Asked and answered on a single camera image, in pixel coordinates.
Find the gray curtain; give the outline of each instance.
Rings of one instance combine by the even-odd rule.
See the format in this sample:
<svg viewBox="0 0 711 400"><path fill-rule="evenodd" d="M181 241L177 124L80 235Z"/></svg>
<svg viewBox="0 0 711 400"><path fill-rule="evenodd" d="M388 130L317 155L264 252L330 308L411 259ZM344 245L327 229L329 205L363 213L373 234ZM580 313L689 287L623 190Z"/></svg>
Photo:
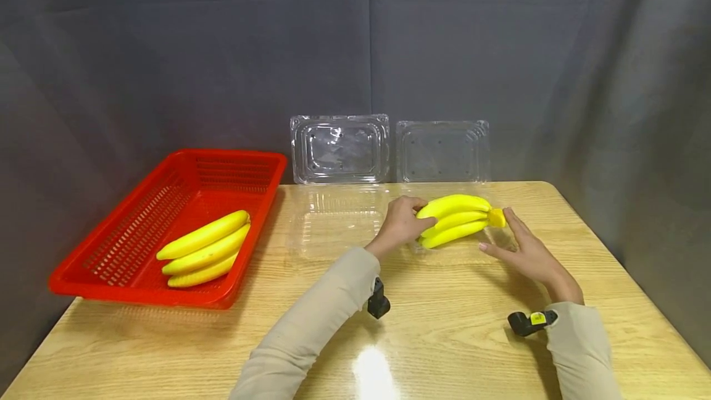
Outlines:
<svg viewBox="0 0 711 400"><path fill-rule="evenodd" d="M293 114L488 119L493 178L555 184L708 364L710 104L711 0L0 0L0 391L161 157Z"/></svg>

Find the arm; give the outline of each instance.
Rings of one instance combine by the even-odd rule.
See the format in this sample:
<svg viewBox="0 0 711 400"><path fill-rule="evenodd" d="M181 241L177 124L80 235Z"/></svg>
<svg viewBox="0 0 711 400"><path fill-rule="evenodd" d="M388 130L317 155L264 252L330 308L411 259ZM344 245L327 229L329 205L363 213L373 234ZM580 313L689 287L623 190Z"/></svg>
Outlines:
<svg viewBox="0 0 711 400"><path fill-rule="evenodd" d="M612 350L598 311L585 306L575 278L513 210L504 209L504 214L519 250L508 251L485 243L479 248L546 287L553 302L547 310L558 314L547 333L563 399L621 399L612 371Z"/></svg>
<svg viewBox="0 0 711 400"><path fill-rule="evenodd" d="M373 295L380 260L435 225L434 218L415 218L425 204L418 198L393 200L374 240L333 263L252 351L230 399L293 398L328 340Z"/></svg>

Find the yellow banana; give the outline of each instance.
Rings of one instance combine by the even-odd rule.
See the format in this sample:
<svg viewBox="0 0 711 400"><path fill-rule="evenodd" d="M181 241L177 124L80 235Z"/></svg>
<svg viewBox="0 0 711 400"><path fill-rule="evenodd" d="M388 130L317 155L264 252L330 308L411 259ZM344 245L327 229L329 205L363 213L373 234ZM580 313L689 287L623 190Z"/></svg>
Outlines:
<svg viewBox="0 0 711 400"><path fill-rule="evenodd" d="M506 227L506 217L504 217L504 210L491 209L488 212L488 218L490 226L499 228Z"/></svg>
<svg viewBox="0 0 711 400"><path fill-rule="evenodd" d="M434 227L430 227L428 230L422 232L422 238L429 238L431 236L437 235L437 233L448 230L448 228L460 226L464 223L477 221L477 219L486 218L486 212L479 212L478 210L474 212L459 212L453 213L448 217L444 217L438 221Z"/></svg>
<svg viewBox="0 0 711 400"><path fill-rule="evenodd" d="M461 226L448 228L448 230L437 233L437 235L432 236L430 238L424 238L424 240L421 241L421 244L422 246L426 247L426 249L434 249L435 247L441 246L450 241L458 240L459 238L463 238L464 236L472 235L472 233L476 233L482 230L487 225L488 221L486 219L479 219L478 221L468 222L466 224L462 224Z"/></svg>
<svg viewBox="0 0 711 400"><path fill-rule="evenodd" d="M225 256L233 254L242 246L244 238L249 232L249 224L239 227L237 231L230 233L221 240L194 251L192 254L183 256L182 258L174 259L163 267L164 275L178 275L188 273L192 270L200 269L209 264L219 261Z"/></svg>
<svg viewBox="0 0 711 400"><path fill-rule="evenodd" d="M237 253L238 252L235 252L217 263L194 270L191 273L173 275L168 280L168 286L172 288L189 288L221 277L232 269L232 265L235 263L235 259L237 259Z"/></svg>
<svg viewBox="0 0 711 400"><path fill-rule="evenodd" d="M188 233L186 236L179 237L177 240L168 243L156 254L156 258L159 260L181 258L181 256L185 256L208 244L214 243L248 222L249 214L244 210L230 213L217 221L213 221L206 226L198 228L196 231Z"/></svg>
<svg viewBox="0 0 711 400"><path fill-rule="evenodd" d="M438 220L458 212L478 210L488 212L491 204L486 199L471 194L450 194L446 197L431 200L429 204L417 212L417 218L435 217Z"/></svg>

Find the sleeve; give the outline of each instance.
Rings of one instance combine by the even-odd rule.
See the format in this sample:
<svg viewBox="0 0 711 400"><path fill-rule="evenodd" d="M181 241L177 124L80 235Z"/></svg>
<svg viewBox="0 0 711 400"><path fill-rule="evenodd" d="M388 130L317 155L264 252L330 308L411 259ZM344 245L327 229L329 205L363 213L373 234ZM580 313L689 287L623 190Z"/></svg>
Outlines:
<svg viewBox="0 0 711 400"><path fill-rule="evenodd" d="M574 302L556 302L546 310L558 314L547 333L563 399L622 399L612 372L612 350L598 311Z"/></svg>
<svg viewBox="0 0 711 400"><path fill-rule="evenodd" d="M379 272L365 249L341 256L252 351L230 399L293 398L328 340L373 295Z"/></svg>

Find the clear plastic container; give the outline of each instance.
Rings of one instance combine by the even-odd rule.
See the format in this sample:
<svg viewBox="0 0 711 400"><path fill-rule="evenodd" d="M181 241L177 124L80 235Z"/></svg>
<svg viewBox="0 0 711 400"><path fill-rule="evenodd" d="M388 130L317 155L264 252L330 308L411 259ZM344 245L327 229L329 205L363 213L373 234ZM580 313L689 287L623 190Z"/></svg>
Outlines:
<svg viewBox="0 0 711 400"><path fill-rule="evenodd" d="M294 116L291 157L297 184L385 182L388 115Z"/></svg>
<svg viewBox="0 0 711 400"><path fill-rule="evenodd" d="M380 230L390 191L380 185L295 188L286 247L296 262L333 261L348 247L363 246Z"/></svg>
<svg viewBox="0 0 711 400"><path fill-rule="evenodd" d="M502 207L496 198L488 191L488 185L481 182L460 182L459 184L405 184L401 186L401 193L407 196L432 200L448 194L474 194L485 198L493 207ZM486 227L484 230L465 236L444 244L436 249L426 249L420 243L410 243L411 259L423 265L453 265L453 264L490 264L496 259L479 250L480 242L496 244L509 250L515 250L516 242L509 227Z"/></svg>
<svg viewBox="0 0 711 400"><path fill-rule="evenodd" d="M490 179L488 122L411 121L397 123L399 182Z"/></svg>

